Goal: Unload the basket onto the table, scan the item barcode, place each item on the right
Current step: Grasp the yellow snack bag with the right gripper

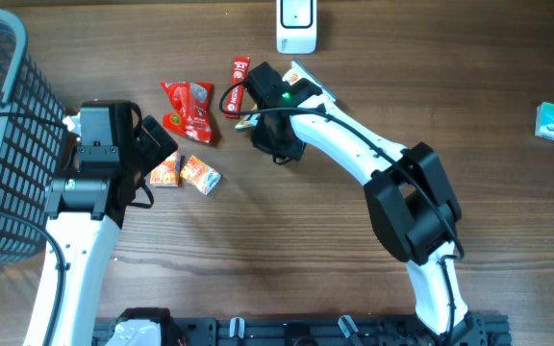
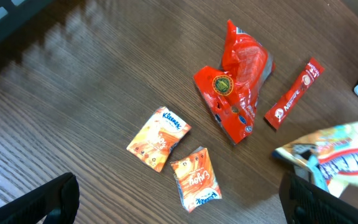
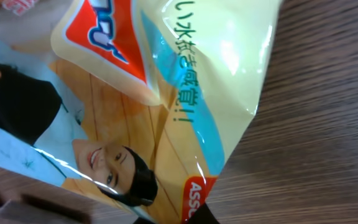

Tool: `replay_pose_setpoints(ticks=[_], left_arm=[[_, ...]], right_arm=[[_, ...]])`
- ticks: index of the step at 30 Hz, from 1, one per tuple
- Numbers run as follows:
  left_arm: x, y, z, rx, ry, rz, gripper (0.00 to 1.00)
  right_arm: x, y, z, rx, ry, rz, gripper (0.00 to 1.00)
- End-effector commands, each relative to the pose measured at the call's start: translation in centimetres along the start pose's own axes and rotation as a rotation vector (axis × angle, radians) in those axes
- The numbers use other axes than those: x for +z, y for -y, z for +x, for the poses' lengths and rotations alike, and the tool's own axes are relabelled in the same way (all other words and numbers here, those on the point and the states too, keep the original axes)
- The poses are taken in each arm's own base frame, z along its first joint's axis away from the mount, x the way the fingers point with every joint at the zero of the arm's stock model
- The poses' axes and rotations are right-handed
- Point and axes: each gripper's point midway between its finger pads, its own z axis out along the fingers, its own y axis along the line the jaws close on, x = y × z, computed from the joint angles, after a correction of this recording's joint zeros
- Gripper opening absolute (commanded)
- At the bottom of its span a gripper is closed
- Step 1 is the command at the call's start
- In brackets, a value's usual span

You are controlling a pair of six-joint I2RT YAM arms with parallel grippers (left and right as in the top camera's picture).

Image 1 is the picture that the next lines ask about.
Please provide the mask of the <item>orange juice carton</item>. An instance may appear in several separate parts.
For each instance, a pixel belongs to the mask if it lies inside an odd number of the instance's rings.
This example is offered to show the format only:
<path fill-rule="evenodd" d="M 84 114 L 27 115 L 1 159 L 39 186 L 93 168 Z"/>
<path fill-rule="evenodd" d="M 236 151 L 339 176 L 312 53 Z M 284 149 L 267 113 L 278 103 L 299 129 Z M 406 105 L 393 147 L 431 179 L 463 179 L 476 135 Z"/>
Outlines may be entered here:
<path fill-rule="evenodd" d="M 180 183 L 181 156 L 175 151 L 150 173 L 150 184 L 157 187 L 178 186 Z"/>

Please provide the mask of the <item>red crinkled snack packet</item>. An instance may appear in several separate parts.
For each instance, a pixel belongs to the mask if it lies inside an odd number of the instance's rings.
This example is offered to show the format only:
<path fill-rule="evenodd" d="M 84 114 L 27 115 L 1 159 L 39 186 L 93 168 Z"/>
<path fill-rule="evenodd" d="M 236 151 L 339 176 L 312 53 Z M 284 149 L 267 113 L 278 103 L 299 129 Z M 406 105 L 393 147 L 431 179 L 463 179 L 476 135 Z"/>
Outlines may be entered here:
<path fill-rule="evenodd" d="M 208 110 L 213 86 L 209 82 L 161 82 L 173 109 L 163 116 L 163 126 L 179 136 L 210 143 L 213 129 Z"/>

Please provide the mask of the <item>small orange snack packet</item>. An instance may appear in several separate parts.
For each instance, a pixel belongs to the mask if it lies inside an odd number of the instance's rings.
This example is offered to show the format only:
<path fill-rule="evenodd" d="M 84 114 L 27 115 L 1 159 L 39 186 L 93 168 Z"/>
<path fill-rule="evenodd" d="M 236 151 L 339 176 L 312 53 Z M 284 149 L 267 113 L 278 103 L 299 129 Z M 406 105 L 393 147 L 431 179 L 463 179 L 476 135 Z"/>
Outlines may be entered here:
<path fill-rule="evenodd" d="M 203 195 L 208 195 L 219 183 L 221 174 L 196 156 L 190 156 L 180 172 L 180 177 Z"/>

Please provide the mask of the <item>yellow snack bag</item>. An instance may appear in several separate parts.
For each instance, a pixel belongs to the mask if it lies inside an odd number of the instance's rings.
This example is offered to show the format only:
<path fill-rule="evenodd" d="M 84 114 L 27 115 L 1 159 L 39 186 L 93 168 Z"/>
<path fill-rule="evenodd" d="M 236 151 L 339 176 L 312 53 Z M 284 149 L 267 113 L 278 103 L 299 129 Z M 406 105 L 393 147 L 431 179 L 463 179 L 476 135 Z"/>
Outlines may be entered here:
<path fill-rule="evenodd" d="M 263 62 L 247 72 L 243 86 L 254 107 L 250 111 L 235 112 L 240 116 L 235 126 L 238 132 L 255 128 L 261 110 L 295 108 L 315 95 L 324 95 L 333 103 L 338 100 L 298 59 L 291 62 L 290 70 L 284 76 L 280 76 L 268 62 Z"/>

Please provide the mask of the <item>red coffee stick sachet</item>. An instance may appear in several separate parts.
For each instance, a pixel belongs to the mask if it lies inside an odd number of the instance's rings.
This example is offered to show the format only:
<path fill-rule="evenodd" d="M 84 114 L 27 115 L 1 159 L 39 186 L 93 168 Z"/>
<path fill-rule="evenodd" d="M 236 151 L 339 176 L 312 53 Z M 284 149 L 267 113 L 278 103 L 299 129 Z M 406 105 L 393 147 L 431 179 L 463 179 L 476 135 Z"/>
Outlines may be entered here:
<path fill-rule="evenodd" d="M 238 118 L 235 112 L 241 111 L 242 94 L 244 92 L 243 81 L 247 77 L 251 59 L 248 56 L 236 56 L 233 63 L 231 78 L 232 89 L 226 97 L 224 116 L 226 118 Z"/>

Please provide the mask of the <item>teal white small box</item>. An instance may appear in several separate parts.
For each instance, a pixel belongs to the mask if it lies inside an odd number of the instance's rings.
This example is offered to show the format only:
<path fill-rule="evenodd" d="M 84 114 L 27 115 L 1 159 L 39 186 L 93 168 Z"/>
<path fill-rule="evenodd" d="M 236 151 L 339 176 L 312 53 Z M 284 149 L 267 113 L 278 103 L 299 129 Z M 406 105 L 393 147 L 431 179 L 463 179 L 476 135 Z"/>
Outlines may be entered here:
<path fill-rule="evenodd" d="M 554 104 L 542 102 L 537 107 L 535 136 L 554 141 Z"/>

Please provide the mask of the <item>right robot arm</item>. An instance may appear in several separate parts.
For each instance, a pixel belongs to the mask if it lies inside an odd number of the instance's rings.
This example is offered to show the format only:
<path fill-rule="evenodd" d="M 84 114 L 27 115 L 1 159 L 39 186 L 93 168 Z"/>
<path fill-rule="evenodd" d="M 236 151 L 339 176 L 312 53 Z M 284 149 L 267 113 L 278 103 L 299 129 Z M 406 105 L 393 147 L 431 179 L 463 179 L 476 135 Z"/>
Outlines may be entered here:
<path fill-rule="evenodd" d="M 372 231 L 405 263 L 415 292 L 412 315 L 357 322 L 340 317 L 351 345 L 486 345 L 484 316 L 469 310 L 456 278 L 465 251 L 456 232 L 462 210 L 437 153 L 420 142 L 391 142 L 339 109 L 335 96 L 293 62 L 286 75 L 269 63 L 242 82 L 259 120 L 253 145 L 277 164 L 321 150 L 362 185 Z"/>

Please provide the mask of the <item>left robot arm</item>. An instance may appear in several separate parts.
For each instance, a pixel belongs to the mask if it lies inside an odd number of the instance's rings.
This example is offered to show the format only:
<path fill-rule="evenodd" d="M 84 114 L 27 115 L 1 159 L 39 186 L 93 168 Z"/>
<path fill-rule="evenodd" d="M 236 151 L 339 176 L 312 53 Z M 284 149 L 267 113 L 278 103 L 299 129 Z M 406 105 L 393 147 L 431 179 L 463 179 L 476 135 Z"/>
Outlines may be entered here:
<path fill-rule="evenodd" d="M 178 145 L 125 100 L 95 100 L 78 114 L 80 141 L 48 187 L 49 241 L 27 345 L 88 345 L 105 271 L 146 177 Z"/>

